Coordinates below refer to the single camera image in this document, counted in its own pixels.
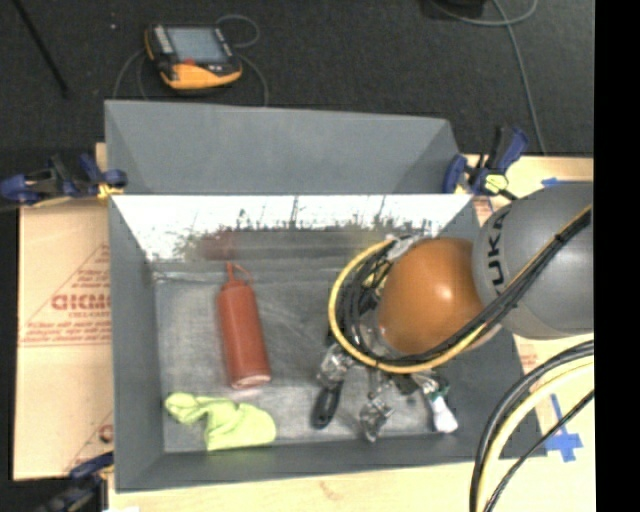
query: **yellow-green cloth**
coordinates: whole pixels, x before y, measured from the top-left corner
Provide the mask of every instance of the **yellow-green cloth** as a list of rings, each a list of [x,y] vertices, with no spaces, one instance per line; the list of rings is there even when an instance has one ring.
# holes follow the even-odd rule
[[[273,418],[255,405],[180,392],[169,395],[164,405],[184,425],[193,425],[206,416],[204,441],[208,451],[264,445],[276,438]]]

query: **blue clamp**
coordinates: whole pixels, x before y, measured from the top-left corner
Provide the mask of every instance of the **blue clamp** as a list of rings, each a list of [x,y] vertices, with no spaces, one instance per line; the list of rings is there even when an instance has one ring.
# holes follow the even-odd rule
[[[105,496],[99,496],[106,494],[106,480],[100,472],[113,463],[113,452],[108,452],[72,469],[69,473],[69,487],[46,504],[37,507],[35,512],[77,512],[96,498],[105,502]]]
[[[19,205],[32,206],[61,197],[96,197],[105,186],[121,191],[127,184],[125,172],[118,169],[102,172],[87,153],[80,155],[75,168],[67,167],[56,154],[47,160],[44,169],[1,181],[0,195]]]
[[[509,185],[506,173],[528,145],[529,138],[519,128],[499,128],[488,157],[484,159],[481,156],[475,167],[470,167],[463,155],[453,157],[445,171],[442,192],[452,194],[460,186],[465,192],[474,195],[501,194],[513,198],[506,190]]]

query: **ketchup bottle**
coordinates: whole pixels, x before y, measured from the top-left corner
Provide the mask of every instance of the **ketchup bottle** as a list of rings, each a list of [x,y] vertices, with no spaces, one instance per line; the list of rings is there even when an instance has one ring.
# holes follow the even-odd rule
[[[216,299],[229,383],[234,389],[248,389],[271,380],[271,368],[262,337],[256,296],[251,286],[236,279],[234,266],[227,262],[229,280]]]

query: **gray box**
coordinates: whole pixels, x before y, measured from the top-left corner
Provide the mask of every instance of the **gray box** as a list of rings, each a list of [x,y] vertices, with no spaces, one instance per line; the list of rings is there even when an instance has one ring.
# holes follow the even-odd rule
[[[200,128],[193,138],[187,124]],[[326,349],[326,300],[344,264],[389,232],[477,233],[468,198],[432,195],[456,151],[448,123],[125,101],[107,103],[107,135],[110,166],[132,177],[109,211],[119,491],[473,457],[491,410],[522,375],[506,333],[441,367],[460,423],[454,434],[432,433],[424,407],[405,397],[392,404],[382,438],[364,441],[354,427],[366,401],[361,369],[350,372],[329,429],[308,423]],[[257,391],[225,382],[213,298],[229,254],[205,250],[220,232],[233,234],[233,257],[254,273],[274,372]],[[279,437],[268,447],[206,453],[200,427],[178,425],[163,409],[172,391],[259,405]],[[532,417],[511,453],[536,433]]]

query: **black floor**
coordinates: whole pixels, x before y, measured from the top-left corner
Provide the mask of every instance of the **black floor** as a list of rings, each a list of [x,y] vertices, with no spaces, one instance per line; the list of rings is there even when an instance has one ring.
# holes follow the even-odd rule
[[[445,118],[466,153],[487,151],[497,126],[517,125],[530,137],[528,153],[593,156],[595,0],[500,0],[510,18],[535,7],[510,28],[478,24],[501,21],[493,0],[480,10],[456,11],[473,24],[443,14],[432,1],[21,0],[69,88],[68,98],[15,2],[5,2],[0,179],[41,167],[52,151],[85,150],[102,140],[103,100],[113,97],[121,72],[117,97],[175,98],[149,61],[139,58],[124,69],[142,48],[147,23],[214,22],[229,14],[247,16],[260,28],[257,43],[239,51],[264,77],[270,106]],[[240,21],[224,29],[235,42],[254,35]],[[263,83],[251,68],[206,99],[180,99],[248,106],[263,100]],[[15,215],[4,214],[0,222],[0,458],[8,460]],[[1,511],[32,510],[61,486],[9,484],[9,475],[3,464]]]

